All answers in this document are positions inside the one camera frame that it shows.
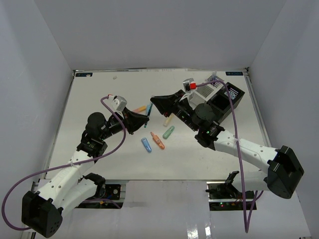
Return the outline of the green gel pen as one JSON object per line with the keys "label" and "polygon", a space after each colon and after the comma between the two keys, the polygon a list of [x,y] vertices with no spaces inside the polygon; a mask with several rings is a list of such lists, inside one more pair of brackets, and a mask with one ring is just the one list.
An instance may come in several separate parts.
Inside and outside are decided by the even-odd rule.
{"label": "green gel pen", "polygon": [[148,122],[149,122],[149,120],[150,120],[150,115],[151,115],[151,112],[152,112],[153,103],[150,103],[150,104],[151,104],[151,107],[150,107],[150,109],[149,109],[149,112],[147,113],[148,121],[144,124],[144,128],[147,127]]}

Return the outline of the round blue-white tape tin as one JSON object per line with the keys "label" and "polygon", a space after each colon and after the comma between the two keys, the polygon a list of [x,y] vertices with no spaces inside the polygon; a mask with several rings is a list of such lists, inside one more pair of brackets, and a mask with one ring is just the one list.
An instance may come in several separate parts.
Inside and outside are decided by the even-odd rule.
{"label": "round blue-white tape tin", "polygon": [[232,91],[229,92],[229,94],[227,92],[225,92],[226,96],[230,96],[231,100],[234,100],[236,98],[236,94]]}

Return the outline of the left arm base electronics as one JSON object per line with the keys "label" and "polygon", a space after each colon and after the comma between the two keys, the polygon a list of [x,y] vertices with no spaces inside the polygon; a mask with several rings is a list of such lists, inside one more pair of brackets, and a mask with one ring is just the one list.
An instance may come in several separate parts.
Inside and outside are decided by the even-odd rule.
{"label": "left arm base electronics", "polygon": [[98,197],[90,197],[82,202],[79,209],[121,209],[124,203],[126,186],[106,184],[105,190]]}

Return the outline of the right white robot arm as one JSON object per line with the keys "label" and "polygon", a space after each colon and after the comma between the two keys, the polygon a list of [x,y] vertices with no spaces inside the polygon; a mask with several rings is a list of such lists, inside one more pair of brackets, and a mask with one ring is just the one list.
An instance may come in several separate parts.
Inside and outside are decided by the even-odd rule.
{"label": "right white robot arm", "polygon": [[304,170],[291,148],[283,145],[277,149],[237,140],[219,125],[213,104],[200,103],[192,108],[183,96],[180,90],[173,95],[152,97],[151,102],[163,116],[174,114],[197,132],[195,139],[204,148],[233,155],[240,162],[246,161],[259,169],[239,178],[236,178],[237,171],[232,172],[215,191],[226,193],[232,199],[243,193],[243,187],[249,191],[270,191],[283,199],[292,197]]}

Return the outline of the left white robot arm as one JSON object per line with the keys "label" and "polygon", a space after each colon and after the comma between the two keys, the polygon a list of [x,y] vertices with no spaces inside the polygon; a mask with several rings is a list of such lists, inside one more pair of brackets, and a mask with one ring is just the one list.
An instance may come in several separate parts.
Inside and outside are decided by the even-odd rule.
{"label": "left white robot arm", "polygon": [[63,217],[86,199],[105,194],[105,178],[86,174],[107,149],[105,139],[123,131],[133,134],[149,121],[146,115],[124,108],[108,119],[100,112],[89,115],[80,144],[68,165],[35,192],[22,198],[22,222],[45,238],[53,236]]}

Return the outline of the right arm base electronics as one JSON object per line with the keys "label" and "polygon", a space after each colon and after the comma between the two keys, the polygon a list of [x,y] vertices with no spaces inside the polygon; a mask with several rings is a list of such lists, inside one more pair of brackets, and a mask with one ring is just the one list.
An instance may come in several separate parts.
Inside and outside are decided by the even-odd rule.
{"label": "right arm base electronics", "polygon": [[242,211],[243,197],[233,182],[239,171],[231,172],[225,181],[207,182],[208,202],[210,211]]}

